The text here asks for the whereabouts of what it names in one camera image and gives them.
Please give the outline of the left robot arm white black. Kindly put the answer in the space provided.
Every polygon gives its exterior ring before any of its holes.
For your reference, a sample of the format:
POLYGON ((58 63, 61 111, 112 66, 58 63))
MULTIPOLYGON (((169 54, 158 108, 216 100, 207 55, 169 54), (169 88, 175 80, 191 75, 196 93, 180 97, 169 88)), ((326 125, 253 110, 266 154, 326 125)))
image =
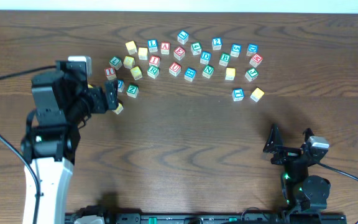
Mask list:
POLYGON ((92 114, 116 110, 118 83, 88 86, 92 74, 89 56, 70 56, 56 68, 32 79, 35 109, 26 119, 21 142, 26 196, 24 223, 63 223, 66 198, 73 175, 75 152, 80 141, 79 125, 92 114))

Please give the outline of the red I block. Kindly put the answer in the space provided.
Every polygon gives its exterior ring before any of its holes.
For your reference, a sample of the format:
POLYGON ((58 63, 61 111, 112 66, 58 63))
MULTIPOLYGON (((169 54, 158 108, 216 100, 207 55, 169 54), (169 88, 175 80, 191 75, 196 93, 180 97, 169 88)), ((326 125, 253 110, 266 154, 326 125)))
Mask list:
POLYGON ((152 55, 149 60, 149 65, 159 67, 160 66, 160 57, 152 55))

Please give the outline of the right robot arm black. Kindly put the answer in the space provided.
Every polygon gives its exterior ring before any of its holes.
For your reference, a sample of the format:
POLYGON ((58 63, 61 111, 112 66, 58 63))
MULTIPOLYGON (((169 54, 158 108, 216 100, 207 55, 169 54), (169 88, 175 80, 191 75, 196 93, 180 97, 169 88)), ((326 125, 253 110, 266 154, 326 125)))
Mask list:
POLYGON ((308 172, 310 166, 319 163, 327 154, 329 143, 324 137, 314 135, 310 128, 303 134, 305 141, 300 147, 287 147, 278 126, 273 124, 263 148, 264 153, 273 155, 270 160, 273 165, 284 167, 282 192, 292 213, 326 209, 331 187, 327 179, 308 172))

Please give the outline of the red A block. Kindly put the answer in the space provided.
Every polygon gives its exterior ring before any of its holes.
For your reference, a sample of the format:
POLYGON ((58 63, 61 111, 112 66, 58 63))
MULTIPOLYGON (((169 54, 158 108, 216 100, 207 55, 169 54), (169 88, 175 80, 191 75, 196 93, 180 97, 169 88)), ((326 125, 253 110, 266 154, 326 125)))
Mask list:
POLYGON ((170 54, 170 43, 169 42, 162 42, 160 46, 160 51, 162 55, 169 55, 170 54))

